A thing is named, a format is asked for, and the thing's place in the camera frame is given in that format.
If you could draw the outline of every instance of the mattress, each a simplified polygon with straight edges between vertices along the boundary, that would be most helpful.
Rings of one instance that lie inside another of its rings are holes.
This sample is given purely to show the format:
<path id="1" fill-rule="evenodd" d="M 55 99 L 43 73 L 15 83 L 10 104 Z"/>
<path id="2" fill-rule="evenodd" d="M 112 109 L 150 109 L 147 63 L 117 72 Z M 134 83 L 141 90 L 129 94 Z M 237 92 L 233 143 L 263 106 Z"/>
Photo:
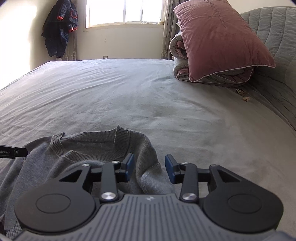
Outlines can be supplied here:
<path id="1" fill-rule="evenodd" d="M 168 60 L 53 61 L 0 91 L 0 140 L 23 146 L 60 132 L 117 125 L 140 131 L 163 169 L 170 153 L 199 168 L 220 164 L 274 192 L 284 204 L 278 230 L 295 236 L 296 132 L 258 96 L 249 97 L 178 81 Z M 201 185 L 201 196 L 206 193 Z"/>

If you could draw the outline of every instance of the white wall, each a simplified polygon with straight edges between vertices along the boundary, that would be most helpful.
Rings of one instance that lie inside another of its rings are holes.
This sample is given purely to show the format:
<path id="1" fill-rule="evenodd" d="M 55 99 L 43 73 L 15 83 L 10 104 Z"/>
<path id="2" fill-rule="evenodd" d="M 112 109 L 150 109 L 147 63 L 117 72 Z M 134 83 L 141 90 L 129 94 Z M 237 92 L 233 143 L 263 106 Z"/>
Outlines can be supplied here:
<path id="1" fill-rule="evenodd" d="M 290 0 L 228 0 L 239 13 L 270 6 L 294 6 Z M 78 0 L 79 28 L 77 31 L 78 59 L 160 58 L 162 28 L 105 27 L 85 31 L 86 0 Z"/>
<path id="2" fill-rule="evenodd" d="M 0 7 L 0 89 L 50 61 L 42 34 L 56 0 L 7 0 Z"/>
<path id="3" fill-rule="evenodd" d="M 228 2 L 238 13 L 261 7 L 295 6 L 291 0 L 228 0 Z"/>

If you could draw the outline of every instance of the sweater collar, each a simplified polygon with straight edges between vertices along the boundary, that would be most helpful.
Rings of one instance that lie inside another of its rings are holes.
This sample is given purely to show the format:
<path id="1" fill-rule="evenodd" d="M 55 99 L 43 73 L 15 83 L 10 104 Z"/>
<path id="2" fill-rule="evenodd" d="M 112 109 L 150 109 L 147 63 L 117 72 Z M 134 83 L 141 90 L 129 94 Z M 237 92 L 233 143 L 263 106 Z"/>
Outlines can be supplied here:
<path id="1" fill-rule="evenodd" d="M 130 130 L 117 126 L 110 131 L 81 132 L 67 136 L 64 132 L 52 137 L 50 146 L 59 157 L 66 157 L 73 162 L 96 160 L 110 161 L 123 157 L 128 149 Z M 61 139 L 67 139 L 80 142 L 113 142 L 111 150 L 102 152 L 99 155 L 84 154 L 74 150 L 66 150 Z"/>

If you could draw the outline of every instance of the pink pillow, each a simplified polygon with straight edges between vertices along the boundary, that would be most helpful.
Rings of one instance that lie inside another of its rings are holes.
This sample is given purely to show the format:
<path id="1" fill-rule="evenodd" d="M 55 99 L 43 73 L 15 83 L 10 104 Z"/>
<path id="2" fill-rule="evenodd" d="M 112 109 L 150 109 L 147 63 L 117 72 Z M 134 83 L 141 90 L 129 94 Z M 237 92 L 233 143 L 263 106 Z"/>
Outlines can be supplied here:
<path id="1" fill-rule="evenodd" d="M 181 25 L 191 82 L 206 83 L 206 76 L 241 68 L 246 68 L 241 75 L 248 75 L 247 81 L 250 67 L 276 66 L 268 48 L 227 0 L 189 0 L 174 13 Z"/>

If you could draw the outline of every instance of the gray quilt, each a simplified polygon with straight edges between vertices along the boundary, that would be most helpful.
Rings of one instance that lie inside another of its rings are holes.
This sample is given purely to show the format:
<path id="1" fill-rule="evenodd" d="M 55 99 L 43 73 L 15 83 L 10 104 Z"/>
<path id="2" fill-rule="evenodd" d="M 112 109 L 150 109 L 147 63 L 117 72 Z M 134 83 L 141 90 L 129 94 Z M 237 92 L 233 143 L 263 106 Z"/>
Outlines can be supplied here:
<path id="1" fill-rule="evenodd" d="M 276 68 L 257 67 L 245 85 L 258 91 L 296 129 L 296 7 L 268 7 L 241 14 L 269 48 Z"/>

